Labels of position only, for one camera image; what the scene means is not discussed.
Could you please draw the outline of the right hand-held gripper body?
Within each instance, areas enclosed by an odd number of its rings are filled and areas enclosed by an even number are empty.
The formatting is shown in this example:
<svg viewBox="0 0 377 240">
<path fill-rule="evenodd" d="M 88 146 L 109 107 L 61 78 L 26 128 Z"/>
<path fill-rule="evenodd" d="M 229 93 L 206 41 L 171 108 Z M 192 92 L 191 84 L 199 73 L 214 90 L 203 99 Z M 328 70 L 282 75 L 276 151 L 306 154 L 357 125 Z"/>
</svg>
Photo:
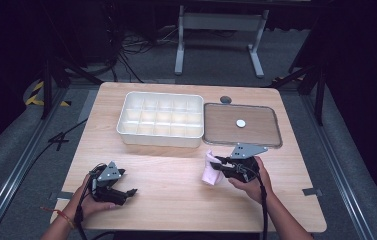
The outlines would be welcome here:
<svg viewBox="0 0 377 240">
<path fill-rule="evenodd" d="M 232 153 L 228 156 L 230 162 L 222 164 L 226 167 L 221 171 L 226 178 L 235 178 L 243 183 L 248 183 L 257 177 L 259 166 L 255 156 L 268 150 L 265 146 L 258 146 L 247 143 L 238 143 Z"/>
</svg>

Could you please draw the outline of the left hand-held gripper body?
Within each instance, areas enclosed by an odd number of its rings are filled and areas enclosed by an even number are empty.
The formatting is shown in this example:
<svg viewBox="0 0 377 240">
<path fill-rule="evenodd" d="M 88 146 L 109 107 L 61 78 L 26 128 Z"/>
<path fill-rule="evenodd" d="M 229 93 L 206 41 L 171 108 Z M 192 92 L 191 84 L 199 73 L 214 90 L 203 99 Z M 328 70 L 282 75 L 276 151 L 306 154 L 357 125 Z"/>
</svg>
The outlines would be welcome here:
<svg viewBox="0 0 377 240">
<path fill-rule="evenodd" d="M 92 197 L 97 202 L 112 202 L 122 206 L 126 202 L 125 192 L 115 190 L 113 186 L 121 178 L 114 161 L 99 164 L 90 171 L 88 186 Z"/>
</svg>

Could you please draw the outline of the person's left hand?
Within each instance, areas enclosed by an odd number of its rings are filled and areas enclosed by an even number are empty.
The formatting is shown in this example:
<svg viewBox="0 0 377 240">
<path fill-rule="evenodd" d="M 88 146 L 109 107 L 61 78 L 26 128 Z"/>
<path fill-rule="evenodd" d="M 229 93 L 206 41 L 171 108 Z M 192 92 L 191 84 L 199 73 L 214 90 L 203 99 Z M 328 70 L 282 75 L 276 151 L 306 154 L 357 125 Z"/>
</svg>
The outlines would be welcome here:
<svg viewBox="0 0 377 240">
<path fill-rule="evenodd" d="M 116 207 L 116 205 L 112 202 L 97 202 L 93 199 L 93 197 L 84 191 L 87 182 L 89 181 L 89 175 L 86 175 L 82 184 L 77 188 L 74 192 L 71 200 L 69 201 L 68 205 L 64 212 L 70 218 L 75 218 L 76 210 L 78 206 L 81 206 L 83 217 L 88 218 L 92 214 L 111 210 Z"/>
</svg>

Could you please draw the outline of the person's right hand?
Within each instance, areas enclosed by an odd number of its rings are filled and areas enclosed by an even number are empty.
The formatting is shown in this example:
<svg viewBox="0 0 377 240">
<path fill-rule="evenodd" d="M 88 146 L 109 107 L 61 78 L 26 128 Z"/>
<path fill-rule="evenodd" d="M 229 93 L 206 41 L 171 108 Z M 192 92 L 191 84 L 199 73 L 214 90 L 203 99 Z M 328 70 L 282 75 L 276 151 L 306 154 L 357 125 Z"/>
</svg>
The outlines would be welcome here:
<svg viewBox="0 0 377 240">
<path fill-rule="evenodd" d="M 264 164 L 259 156 L 255 157 L 256 162 L 259 166 L 260 180 L 254 179 L 248 183 L 243 183 L 237 179 L 229 178 L 228 181 L 237 189 L 243 190 L 246 194 L 253 199 L 254 201 L 258 202 L 259 204 L 263 203 L 262 200 L 262 190 L 266 191 L 266 203 L 270 203 L 275 194 L 272 189 L 271 180 L 269 174 L 264 167 Z"/>
</svg>

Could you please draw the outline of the clear lid with white knob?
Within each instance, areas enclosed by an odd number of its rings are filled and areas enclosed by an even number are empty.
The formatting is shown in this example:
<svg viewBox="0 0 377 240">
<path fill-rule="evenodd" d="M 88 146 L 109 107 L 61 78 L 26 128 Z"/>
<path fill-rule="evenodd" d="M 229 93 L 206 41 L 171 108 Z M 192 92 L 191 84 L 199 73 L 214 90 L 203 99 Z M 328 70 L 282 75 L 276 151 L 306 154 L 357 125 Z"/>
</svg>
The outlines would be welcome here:
<svg viewBox="0 0 377 240">
<path fill-rule="evenodd" d="M 267 106 L 206 103 L 203 139 L 209 144 L 282 146 L 278 119 Z"/>
</svg>

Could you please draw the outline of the white divided storage box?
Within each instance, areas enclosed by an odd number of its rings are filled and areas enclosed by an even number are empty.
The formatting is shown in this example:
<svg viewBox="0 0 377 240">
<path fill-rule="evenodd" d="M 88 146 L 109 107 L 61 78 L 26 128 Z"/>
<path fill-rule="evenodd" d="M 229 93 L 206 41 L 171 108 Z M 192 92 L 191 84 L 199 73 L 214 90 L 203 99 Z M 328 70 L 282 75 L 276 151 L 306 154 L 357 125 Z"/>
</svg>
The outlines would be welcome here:
<svg viewBox="0 0 377 240">
<path fill-rule="evenodd" d="M 199 95 L 132 91 L 116 131 L 125 144 L 197 148 L 204 134 L 203 114 Z"/>
</svg>

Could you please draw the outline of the black tape cross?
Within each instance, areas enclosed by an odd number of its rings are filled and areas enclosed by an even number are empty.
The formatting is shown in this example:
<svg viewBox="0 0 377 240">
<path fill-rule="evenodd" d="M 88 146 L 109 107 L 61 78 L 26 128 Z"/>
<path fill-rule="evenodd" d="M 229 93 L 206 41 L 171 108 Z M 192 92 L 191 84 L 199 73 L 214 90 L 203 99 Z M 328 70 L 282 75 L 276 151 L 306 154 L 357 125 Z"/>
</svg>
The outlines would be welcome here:
<svg viewBox="0 0 377 240">
<path fill-rule="evenodd" d="M 64 143 L 68 142 L 68 139 L 66 138 L 66 134 L 64 132 L 58 133 L 56 136 L 50 138 L 48 140 L 50 144 L 56 144 L 56 150 L 60 151 L 62 148 L 62 145 Z"/>
</svg>

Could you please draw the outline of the black metal stand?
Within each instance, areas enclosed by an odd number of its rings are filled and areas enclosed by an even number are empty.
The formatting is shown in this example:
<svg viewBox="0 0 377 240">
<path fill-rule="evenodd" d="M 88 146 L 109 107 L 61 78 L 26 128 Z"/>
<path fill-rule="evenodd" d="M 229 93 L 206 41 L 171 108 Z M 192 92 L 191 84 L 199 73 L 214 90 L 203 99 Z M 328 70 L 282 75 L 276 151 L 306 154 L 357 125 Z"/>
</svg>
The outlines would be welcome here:
<svg viewBox="0 0 377 240">
<path fill-rule="evenodd" d="M 313 89 L 316 89 L 313 113 L 317 123 L 322 126 L 323 101 L 326 83 L 326 73 L 323 65 L 309 65 L 285 77 L 277 77 L 271 82 L 269 88 L 278 89 L 289 82 L 300 78 L 302 78 L 302 80 L 297 87 L 297 92 L 300 95 L 309 95 Z"/>
<path fill-rule="evenodd" d="M 102 81 L 97 77 L 89 74 L 74 61 L 66 59 L 68 52 L 66 43 L 57 31 L 54 21 L 51 18 L 48 9 L 45 7 L 43 0 L 37 0 L 40 6 L 40 24 L 39 35 L 44 47 L 44 69 L 41 80 L 44 83 L 44 106 L 42 119 L 46 119 L 53 110 L 53 83 L 56 83 L 59 89 L 67 89 L 70 85 L 70 78 L 66 69 L 70 69 L 78 76 L 85 78 L 95 85 L 101 85 Z"/>
</svg>

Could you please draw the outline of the yellow black hazard tape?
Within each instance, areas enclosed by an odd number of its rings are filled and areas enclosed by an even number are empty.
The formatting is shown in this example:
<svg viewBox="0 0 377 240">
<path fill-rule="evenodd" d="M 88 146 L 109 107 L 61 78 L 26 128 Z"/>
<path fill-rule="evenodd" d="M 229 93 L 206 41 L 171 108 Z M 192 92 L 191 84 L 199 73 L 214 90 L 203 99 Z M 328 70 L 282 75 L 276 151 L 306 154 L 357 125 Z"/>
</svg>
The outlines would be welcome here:
<svg viewBox="0 0 377 240">
<path fill-rule="evenodd" d="M 44 101 L 38 98 L 39 93 L 44 87 L 44 82 L 42 80 L 39 80 L 31 93 L 29 94 L 28 98 L 25 101 L 26 105 L 38 105 L 38 106 L 43 106 Z"/>
</svg>

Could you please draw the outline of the white metal stand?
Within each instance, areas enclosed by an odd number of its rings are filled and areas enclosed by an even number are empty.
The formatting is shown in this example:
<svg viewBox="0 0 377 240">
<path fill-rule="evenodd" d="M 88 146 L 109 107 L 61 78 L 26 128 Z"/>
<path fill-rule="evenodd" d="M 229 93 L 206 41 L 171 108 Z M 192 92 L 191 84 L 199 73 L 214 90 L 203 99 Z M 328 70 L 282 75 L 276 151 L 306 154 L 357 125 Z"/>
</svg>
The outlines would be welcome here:
<svg viewBox="0 0 377 240">
<path fill-rule="evenodd" d="M 178 46 L 174 73 L 181 75 L 184 64 L 184 31 L 185 30 L 223 30 L 254 32 L 255 40 L 247 46 L 250 59 L 258 78 L 264 77 L 264 71 L 259 59 L 258 48 L 268 20 L 269 11 L 264 10 L 259 15 L 223 14 L 223 13 L 193 13 L 185 7 L 179 7 L 178 16 Z"/>
</svg>

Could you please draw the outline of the aluminium floor rail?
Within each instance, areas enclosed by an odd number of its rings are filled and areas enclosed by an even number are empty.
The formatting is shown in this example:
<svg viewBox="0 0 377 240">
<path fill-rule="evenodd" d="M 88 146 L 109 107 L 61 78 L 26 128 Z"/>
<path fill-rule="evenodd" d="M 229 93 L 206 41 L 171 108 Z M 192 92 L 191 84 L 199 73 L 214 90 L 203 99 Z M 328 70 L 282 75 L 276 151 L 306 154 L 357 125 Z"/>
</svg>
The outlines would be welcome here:
<svg viewBox="0 0 377 240">
<path fill-rule="evenodd" d="M 375 240 L 369 224 L 363 215 L 362 209 L 358 204 L 357 198 L 341 168 L 335 150 L 326 134 L 326 131 L 324 127 L 321 126 L 316 120 L 313 102 L 307 96 L 301 96 L 300 99 L 306 109 L 309 119 L 312 122 L 313 128 L 318 135 L 319 141 L 323 145 L 327 165 L 360 240 Z"/>
<path fill-rule="evenodd" d="M 54 204 L 69 165 L 71 146 L 59 152 L 49 139 L 78 119 L 84 96 L 60 90 L 46 119 L 43 108 L 29 105 L 0 135 L 0 240 L 40 236 L 49 221 L 42 205 Z"/>
</svg>

